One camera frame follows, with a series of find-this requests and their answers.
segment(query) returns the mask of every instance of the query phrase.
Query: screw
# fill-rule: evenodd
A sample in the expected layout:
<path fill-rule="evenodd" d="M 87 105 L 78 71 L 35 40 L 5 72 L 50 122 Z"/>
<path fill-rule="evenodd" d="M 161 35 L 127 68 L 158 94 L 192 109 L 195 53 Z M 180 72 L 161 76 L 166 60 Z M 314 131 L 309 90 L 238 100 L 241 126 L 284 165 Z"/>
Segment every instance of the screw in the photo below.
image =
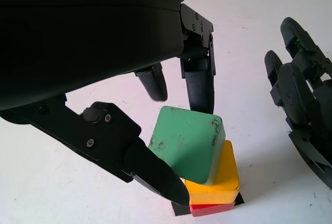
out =
<path fill-rule="evenodd" d="M 41 106 L 38 111 L 41 115 L 46 115 L 50 112 L 50 109 L 47 106 Z"/>
<path fill-rule="evenodd" d="M 91 138 L 87 141 L 87 147 L 92 147 L 94 145 L 94 140 Z"/>
<path fill-rule="evenodd" d="M 110 114 L 107 114 L 105 116 L 105 122 L 110 122 L 110 120 L 112 119 L 111 115 Z"/>

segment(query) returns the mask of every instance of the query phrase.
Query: red cube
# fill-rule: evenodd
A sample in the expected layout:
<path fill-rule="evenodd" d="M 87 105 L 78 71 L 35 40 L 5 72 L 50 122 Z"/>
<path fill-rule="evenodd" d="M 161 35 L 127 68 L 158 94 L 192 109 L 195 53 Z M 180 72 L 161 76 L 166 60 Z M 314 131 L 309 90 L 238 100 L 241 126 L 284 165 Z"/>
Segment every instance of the red cube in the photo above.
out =
<path fill-rule="evenodd" d="M 190 204 L 190 211 L 192 216 L 198 217 L 228 211 L 231 210 L 234 205 L 235 201 L 229 204 Z"/>

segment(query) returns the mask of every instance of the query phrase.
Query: yellow cube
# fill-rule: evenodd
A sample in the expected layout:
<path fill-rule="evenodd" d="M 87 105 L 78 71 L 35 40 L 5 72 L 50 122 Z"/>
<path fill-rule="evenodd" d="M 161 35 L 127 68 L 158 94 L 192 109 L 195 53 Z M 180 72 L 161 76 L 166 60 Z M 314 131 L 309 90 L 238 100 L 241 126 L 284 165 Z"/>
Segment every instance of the yellow cube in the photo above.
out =
<path fill-rule="evenodd" d="M 240 191 L 240 181 L 232 143 L 225 141 L 219 168 L 213 185 L 204 186 L 185 180 L 190 204 L 233 203 Z"/>

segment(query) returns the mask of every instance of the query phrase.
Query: foam block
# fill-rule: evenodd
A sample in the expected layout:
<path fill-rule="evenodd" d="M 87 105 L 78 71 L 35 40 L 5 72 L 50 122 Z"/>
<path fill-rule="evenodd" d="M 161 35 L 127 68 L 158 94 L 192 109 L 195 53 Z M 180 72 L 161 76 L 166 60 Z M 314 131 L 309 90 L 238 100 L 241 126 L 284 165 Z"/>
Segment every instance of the foam block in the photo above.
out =
<path fill-rule="evenodd" d="M 240 191 L 237 165 L 232 143 L 225 141 L 215 184 L 205 186 L 185 180 L 189 191 L 190 204 L 231 204 Z"/>
<path fill-rule="evenodd" d="M 148 147 L 178 177 L 212 185 L 224 142 L 225 130 L 219 116 L 165 106 Z"/>
<path fill-rule="evenodd" d="M 189 206 L 192 216 L 199 217 L 229 211 L 234 205 L 235 201 L 230 204 L 190 204 Z"/>

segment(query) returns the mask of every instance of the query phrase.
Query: green block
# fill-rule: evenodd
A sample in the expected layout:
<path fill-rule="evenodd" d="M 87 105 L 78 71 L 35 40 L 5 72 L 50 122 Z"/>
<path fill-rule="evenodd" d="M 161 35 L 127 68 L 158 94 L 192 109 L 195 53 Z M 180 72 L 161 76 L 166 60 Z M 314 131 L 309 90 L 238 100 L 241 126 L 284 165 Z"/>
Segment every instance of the green block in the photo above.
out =
<path fill-rule="evenodd" d="M 149 149 L 181 178 L 212 185 L 224 146 L 221 117 L 164 106 Z"/>

